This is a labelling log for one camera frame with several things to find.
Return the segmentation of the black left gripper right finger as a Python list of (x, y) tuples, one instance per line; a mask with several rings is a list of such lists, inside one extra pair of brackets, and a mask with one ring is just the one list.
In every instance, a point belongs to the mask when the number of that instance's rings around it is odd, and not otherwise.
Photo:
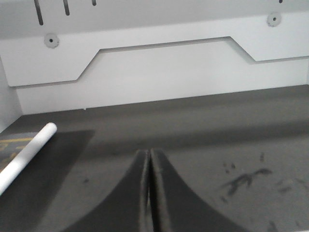
[(150, 150), (150, 204), (156, 232), (246, 231), (192, 191), (158, 148)]

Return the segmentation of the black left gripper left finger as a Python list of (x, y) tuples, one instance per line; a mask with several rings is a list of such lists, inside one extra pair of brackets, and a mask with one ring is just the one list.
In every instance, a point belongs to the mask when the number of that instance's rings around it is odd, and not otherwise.
[(146, 232), (150, 153), (138, 150), (121, 181), (66, 232)]

